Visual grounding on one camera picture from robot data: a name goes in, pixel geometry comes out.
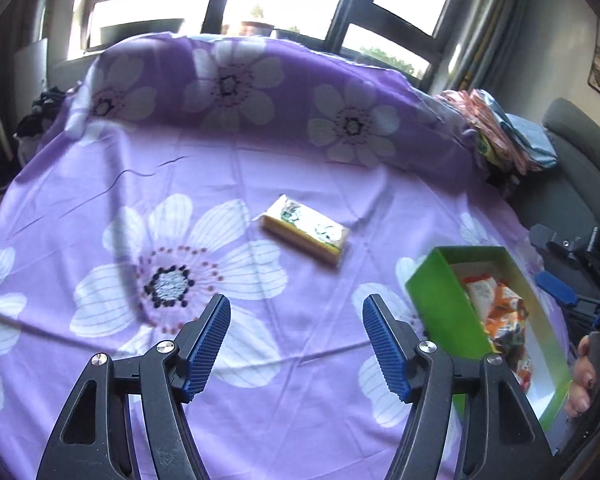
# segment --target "purple fabric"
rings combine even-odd
[[[364,297],[422,333],[404,282],[434,246],[501,244],[525,272],[541,265],[472,130],[397,72],[159,34],[103,53],[66,107],[0,208],[0,455],[18,480],[35,478],[92,354],[146,351],[215,292],[232,324],[186,406],[211,477],[384,478],[409,407],[384,384]],[[281,193],[351,229],[339,268],[253,221]],[[136,400],[132,422],[154,478]],[[453,414],[440,478],[459,432]]]

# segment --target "green foliage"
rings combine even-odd
[[[360,47],[360,52],[362,52],[362,54],[365,54],[366,56],[371,56],[377,60],[385,62],[388,65],[391,65],[394,68],[400,70],[401,72],[407,73],[409,75],[413,75],[413,73],[415,72],[412,64],[398,59],[395,56],[389,56],[389,54],[387,54],[384,50],[380,50],[377,47],[373,46],[371,48],[367,48],[366,46],[362,46]]]
[[[251,9],[251,17],[255,18],[256,20],[264,19],[264,10],[262,10],[260,4],[256,4],[256,6]]]

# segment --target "blue gripper pad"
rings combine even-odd
[[[406,377],[406,359],[371,298],[366,298],[362,304],[362,323],[389,390],[404,402],[411,393]]]
[[[205,389],[230,322],[231,304],[227,298],[223,298],[209,318],[189,356],[187,380],[182,386],[182,392],[187,399],[193,399],[196,394]]]
[[[561,305],[575,306],[578,303],[578,296],[573,289],[546,270],[536,274],[536,285]]]

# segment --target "wall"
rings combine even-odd
[[[587,80],[598,20],[584,0],[529,0],[514,54],[494,92],[509,113],[540,123],[558,97],[600,126],[600,94]]]

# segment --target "green box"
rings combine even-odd
[[[493,349],[451,266],[482,263],[497,268],[500,277],[523,298],[529,312],[525,346],[534,374],[527,398],[547,431],[564,403],[571,374],[538,298],[507,250],[481,246],[436,247],[406,283],[406,288],[433,342],[450,355],[480,359]],[[460,413],[463,401],[462,396],[454,399]]]

